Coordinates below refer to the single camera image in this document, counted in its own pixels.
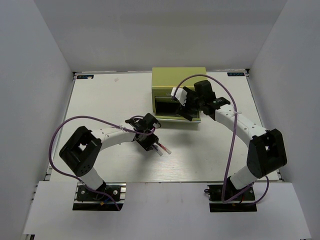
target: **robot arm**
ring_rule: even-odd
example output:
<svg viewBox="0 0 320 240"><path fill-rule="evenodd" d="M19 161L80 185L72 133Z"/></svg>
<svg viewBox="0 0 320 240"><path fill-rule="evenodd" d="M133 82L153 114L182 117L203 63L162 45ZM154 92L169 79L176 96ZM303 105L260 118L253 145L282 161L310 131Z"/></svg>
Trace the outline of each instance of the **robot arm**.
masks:
<svg viewBox="0 0 320 240"><path fill-rule="evenodd" d="M203 111L233 131L235 113L230 102L224 97L216 98L208 80L195 83L194 90L187 87L172 89L171 96L180 102L177 114L192 121L192 114ZM238 114L236 135L247 145L248 155L246 165L228 178L229 189L241 190L287 164L283 137L277 129L267 130Z"/></svg>
<svg viewBox="0 0 320 240"><path fill-rule="evenodd" d="M153 149L159 143L153 130L158 120L150 113L143 118L131 118L125 121L121 129L107 127L89 130L79 127L62 147L59 156L88 187L104 192L106 183L94 168L100 151L113 145L136 141L146 151Z"/></svg>

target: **tabletop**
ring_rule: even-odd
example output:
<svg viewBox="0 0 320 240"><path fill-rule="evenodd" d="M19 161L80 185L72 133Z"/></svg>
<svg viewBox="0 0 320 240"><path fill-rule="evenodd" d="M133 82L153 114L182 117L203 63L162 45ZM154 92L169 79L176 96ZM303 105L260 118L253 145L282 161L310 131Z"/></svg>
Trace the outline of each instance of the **tabletop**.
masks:
<svg viewBox="0 0 320 240"><path fill-rule="evenodd" d="M152 113L151 72L93 74L92 79L75 80L67 119L87 115L121 124L134 115ZM245 76L228 76L226 72L207 74L227 87L235 99L238 111L261 126ZM217 97L229 99L219 85L213 81L211 85ZM159 141L172 151L171 155L164 152L163 156L159 156L153 150L145 152L136 142L128 142L101 151L94 167L109 183L223 181L232 132L204 114L200 117L199 124L164 122L155 131ZM58 153L80 126L90 130L107 127L90 119L76 119L63 127L53 161L58 169L66 173L72 174ZM247 146L237 137L229 176L246 164L247 154ZM276 172L271 173L269 178L279 179ZM50 180L74 181L55 171Z"/></svg>

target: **wall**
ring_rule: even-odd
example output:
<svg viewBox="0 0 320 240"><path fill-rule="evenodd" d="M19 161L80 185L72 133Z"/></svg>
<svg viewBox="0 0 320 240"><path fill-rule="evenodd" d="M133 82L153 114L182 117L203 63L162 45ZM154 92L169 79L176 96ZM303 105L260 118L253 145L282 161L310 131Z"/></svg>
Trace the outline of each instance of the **wall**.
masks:
<svg viewBox="0 0 320 240"><path fill-rule="evenodd" d="M292 182L312 239L320 239L320 2L289 0L250 70L264 125L284 137Z"/></svg>
<svg viewBox="0 0 320 240"><path fill-rule="evenodd" d="M0 1L0 236L21 237L72 72L32 0Z"/></svg>
<svg viewBox="0 0 320 240"><path fill-rule="evenodd" d="M287 0L35 0L71 70L250 68Z"/></svg>

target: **box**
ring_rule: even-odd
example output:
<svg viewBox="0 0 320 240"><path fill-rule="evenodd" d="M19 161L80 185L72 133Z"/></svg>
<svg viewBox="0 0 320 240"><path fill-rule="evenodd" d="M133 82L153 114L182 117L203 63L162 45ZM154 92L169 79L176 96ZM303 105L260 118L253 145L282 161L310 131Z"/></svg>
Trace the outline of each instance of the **box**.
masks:
<svg viewBox="0 0 320 240"><path fill-rule="evenodd" d="M172 88L194 74L207 74L205 67L154 67L152 68L152 111L161 122L200 123L200 114L193 117L192 122L176 114L180 103L173 101ZM195 90L194 84L206 80L206 77L196 76L185 81L180 87Z"/></svg>

